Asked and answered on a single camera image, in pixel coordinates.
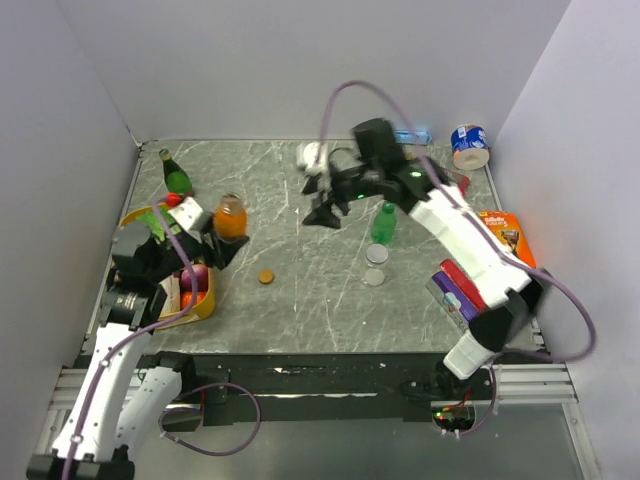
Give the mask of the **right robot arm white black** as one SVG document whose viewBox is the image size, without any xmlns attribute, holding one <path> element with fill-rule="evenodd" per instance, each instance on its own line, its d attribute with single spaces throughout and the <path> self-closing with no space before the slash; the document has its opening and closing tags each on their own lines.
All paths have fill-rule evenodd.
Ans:
<svg viewBox="0 0 640 480">
<path fill-rule="evenodd" d="M 430 158 L 406 157 L 389 121 L 363 122 L 352 134 L 359 164 L 345 170 L 333 164 L 320 142 L 298 146 L 296 166 L 307 178 L 303 192 L 312 198 L 303 222 L 338 229 L 351 202 L 381 196 L 440 241 L 485 303 L 437 374 L 439 391 L 459 398 L 471 388 L 472 375 L 535 316 L 544 287 L 491 233 L 439 166 Z"/>
</svg>

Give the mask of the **green plastic bottle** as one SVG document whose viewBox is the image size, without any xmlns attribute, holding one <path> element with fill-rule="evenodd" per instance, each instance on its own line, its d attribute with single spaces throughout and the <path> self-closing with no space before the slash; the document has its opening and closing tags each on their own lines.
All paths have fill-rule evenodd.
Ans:
<svg viewBox="0 0 640 480">
<path fill-rule="evenodd" d="M 396 225 L 395 205 L 391 202 L 384 202 L 371 225 L 372 241 L 388 245 L 393 238 Z"/>
</svg>

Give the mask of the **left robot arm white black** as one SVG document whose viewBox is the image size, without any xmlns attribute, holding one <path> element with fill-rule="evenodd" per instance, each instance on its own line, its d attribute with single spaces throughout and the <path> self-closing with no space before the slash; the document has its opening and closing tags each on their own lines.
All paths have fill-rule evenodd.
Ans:
<svg viewBox="0 0 640 480">
<path fill-rule="evenodd" d="M 134 457 L 163 410 L 198 389 L 193 357 L 161 352 L 138 390 L 128 392 L 144 348 L 164 324 L 167 295 L 160 283 L 194 260 L 224 269 L 248 240 L 225 241 L 211 225 L 169 233 L 164 241 L 142 222 L 118 229 L 89 368 L 50 452 L 31 457 L 27 478 L 134 477 Z"/>
</svg>

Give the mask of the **orange bottle cap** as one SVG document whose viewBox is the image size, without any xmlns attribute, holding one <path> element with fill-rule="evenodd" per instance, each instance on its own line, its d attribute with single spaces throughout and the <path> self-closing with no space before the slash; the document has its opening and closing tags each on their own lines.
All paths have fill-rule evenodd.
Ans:
<svg viewBox="0 0 640 480">
<path fill-rule="evenodd" d="M 258 280 L 263 285 L 271 284 L 275 279 L 275 275 L 272 270 L 264 269 L 259 272 Z"/>
</svg>

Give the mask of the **orange juice bottle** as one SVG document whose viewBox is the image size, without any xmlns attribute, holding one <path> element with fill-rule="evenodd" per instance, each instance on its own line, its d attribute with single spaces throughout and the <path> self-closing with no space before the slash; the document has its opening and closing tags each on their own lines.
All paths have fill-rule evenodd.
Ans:
<svg viewBox="0 0 640 480">
<path fill-rule="evenodd" d="M 241 197 L 235 193 L 224 194 L 213 215 L 213 225 L 217 234 L 225 241 L 232 241 L 246 235 L 247 212 Z"/>
</svg>

